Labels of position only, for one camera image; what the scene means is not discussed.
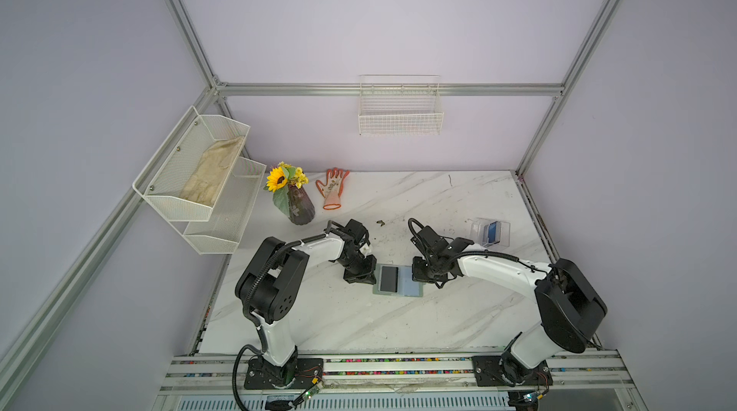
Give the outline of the thin dark credit card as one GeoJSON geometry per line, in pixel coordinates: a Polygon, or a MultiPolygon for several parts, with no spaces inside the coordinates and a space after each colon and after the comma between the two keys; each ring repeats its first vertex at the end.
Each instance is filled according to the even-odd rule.
{"type": "Polygon", "coordinates": [[[385,265],[381,268],[379,290],[387,293],[397,293],[399,282],[399,268],[385,265]]]}

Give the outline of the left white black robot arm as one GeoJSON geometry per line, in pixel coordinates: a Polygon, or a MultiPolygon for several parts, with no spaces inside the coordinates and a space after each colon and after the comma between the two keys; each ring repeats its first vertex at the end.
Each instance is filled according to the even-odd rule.
{"type": "Polygon", "coordinates": [[[255,372],[276,387],[289,385],[297,376],[297,345],[286,317],[297,301],[311,257],[343,266],[343,280],[349,284],[376,283],[370,232],[355,219],[345,225],[330,221],[322,233],[310,238],[284,242],[270,236],[261,243],[234,294],[261,343],[255,372]]]}

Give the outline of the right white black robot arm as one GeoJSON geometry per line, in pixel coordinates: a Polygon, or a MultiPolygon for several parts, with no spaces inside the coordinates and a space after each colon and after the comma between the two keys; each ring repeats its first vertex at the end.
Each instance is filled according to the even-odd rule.
{"type": "Polygon", "coordinates": [[[576,263],[526,261],[491,251],[467,238],[451,240],[410,218],[412,279],[442,289],[462,277],[491,282],[535,302],[539,320],[520,332],[498,359],[500,378],[516,386],[558,353],[583,353],[608,308],[576,263]]]}

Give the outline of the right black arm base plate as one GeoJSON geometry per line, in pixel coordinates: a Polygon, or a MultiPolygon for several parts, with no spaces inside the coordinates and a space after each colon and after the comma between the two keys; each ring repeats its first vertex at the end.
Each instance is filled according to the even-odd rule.
{"type": "Polygon", "coordinates": [[[506,355],[474,355],[472,372],[480,387],[550,386],[553,382],[545,362],[528,369],[506,355]]]}

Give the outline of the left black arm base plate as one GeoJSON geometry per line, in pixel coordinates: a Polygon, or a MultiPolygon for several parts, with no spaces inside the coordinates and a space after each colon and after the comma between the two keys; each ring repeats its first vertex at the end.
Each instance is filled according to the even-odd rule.
{"type": "Polygon", "coordinates": [[[323,372],[324,360],[320,357],[296,357],[280,367],[254,357],[248,362],[242,385],[246,390],[307,389],[323,372]]]}

